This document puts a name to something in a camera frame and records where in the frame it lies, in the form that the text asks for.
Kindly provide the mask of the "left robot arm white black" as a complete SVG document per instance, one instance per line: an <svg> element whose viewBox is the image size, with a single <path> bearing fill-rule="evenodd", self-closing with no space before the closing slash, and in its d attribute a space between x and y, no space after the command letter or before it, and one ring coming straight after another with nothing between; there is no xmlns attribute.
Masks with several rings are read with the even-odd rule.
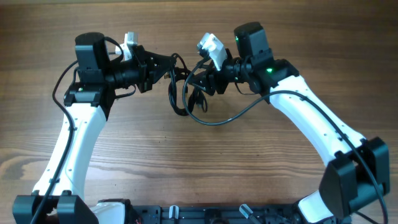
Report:
<svg viewBox="0 0 398 224"><path fill-rule="evenodd" d="M100 200L94 207L84 201L85 179L93 148L119 98L116 90L133 87L149 91L163 75L172 72L176 59L146 51L131 33L110 59L99 32L75 39L73 81L58 105L63 125L52 156L32 193L16 197L12 214L17 223L137 223L130 201Z"/></svg>

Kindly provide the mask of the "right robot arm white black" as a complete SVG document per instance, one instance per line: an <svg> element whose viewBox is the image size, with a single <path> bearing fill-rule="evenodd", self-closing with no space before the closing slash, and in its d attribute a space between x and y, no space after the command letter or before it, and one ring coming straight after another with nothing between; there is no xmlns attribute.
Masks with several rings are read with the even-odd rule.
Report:
<svg viewBox="0 0 398 224"><path fill-rule="evenodd" d="M326 169L318 189L300 199L291 223L342 221L374 201L387 218L384 197L390 192L389 150L380 138L367 139L344 123L309 88L300 72L276 59L258 22L234 30L239 55L206 33L197 48L202 60L186 83L209 95L230 83L247 83L254 94L282 112L310 141Z"/></svg>

